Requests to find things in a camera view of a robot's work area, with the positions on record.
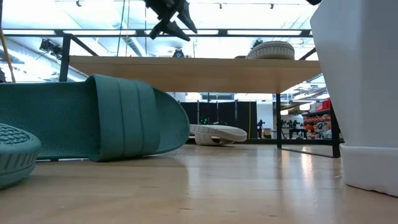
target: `person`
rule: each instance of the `person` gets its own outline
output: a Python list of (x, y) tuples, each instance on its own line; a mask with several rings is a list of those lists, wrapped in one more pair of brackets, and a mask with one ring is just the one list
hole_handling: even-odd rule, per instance
[(260, 121), (257, 123), (257, 132), (259, 133), (260, 139), (262, 139), (262, 124), (265, 124), (265, 122), (260, 119)]

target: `ceiling light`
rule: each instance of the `ceiling light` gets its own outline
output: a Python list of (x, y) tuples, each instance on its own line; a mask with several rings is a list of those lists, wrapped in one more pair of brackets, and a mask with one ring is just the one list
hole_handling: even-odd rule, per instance
[(187, 35), (216, 35), (218, 30), (198, 30), (198, 33), (194, 33), (192, 30), (183, 30)]
[(135, 30), (64, 30), (66, 34), (73, 35), (93, 35), (93, 36), (102, 36), (102, 35), (135, 35)]
[(229, 30), (229, 35), (300, 35), (300, 30)]
[(4, 29), (5, 35), (17, 34), (17, 35), (55, 35), (54, 30), (7, 30)]
[(289, 111), (288, 110), (282, 110), (280, 111), (280, 115), (288, 115)]

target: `wooden floor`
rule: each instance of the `wooden floor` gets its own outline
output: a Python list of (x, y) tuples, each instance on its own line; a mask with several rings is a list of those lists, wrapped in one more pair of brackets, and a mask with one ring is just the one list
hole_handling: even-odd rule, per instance
[(398, 220), (398, 198), (346, 186), (339, 159), (259, 145), (186, 145), (123, 162), (41, 162), (29, 179), (0, 191), (0, 203), (1, 224)]

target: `table top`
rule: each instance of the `table top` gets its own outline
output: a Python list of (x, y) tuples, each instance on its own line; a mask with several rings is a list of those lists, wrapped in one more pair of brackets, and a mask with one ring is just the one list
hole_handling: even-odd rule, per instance
[(396, 198), (348, 187), (341, 175), (340, 159), (272, 145), (192, 144), (130, 161), (40, 162), (28, 179), (0, 190), (0, 223), (397, 223)]
[(174, 92), (281, 93), (321, 72), (319, 61), (278, 59), (71, 56), (70, 65)]

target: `wooden table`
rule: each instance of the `wooden table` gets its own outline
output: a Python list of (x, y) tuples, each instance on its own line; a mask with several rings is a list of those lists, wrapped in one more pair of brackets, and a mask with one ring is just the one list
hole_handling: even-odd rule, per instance
[(321, 72), (318, 61), (276, 59), (71, 56), (70, 65), (174, 92), (281, 93)]

